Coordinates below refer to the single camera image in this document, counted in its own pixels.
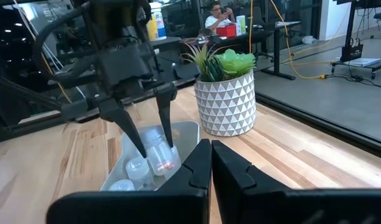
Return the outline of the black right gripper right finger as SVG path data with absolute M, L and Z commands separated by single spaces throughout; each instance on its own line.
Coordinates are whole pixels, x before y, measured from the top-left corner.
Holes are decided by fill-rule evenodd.
M 220 141 L 212 175 L 223 223 L 381 223 L 381 189 L 291 189 Z

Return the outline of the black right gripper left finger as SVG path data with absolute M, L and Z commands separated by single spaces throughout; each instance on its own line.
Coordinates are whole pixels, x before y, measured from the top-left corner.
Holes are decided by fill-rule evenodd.
M 201 140 L 156 191 L 76 192 L 56 200 L 47 223 L 208 223 L 212 146 Z

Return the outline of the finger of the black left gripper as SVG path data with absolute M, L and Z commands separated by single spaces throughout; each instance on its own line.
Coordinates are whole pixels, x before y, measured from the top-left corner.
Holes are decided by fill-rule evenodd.
M 146 150 L 138 133 L 138 130 L 129 115 L 123 108 L 120 101 L 109 98 L 98 103 L 100 118 L 106 121 L 116 123 L 123 132 L 130 138 L 141 155 L 146 158 Z
M 170 147 L 174 147 L 171 131 L 171 101 L 176 99 L 177 88 L 173 83 L 167 83 L 154 88 L 162 128 Z

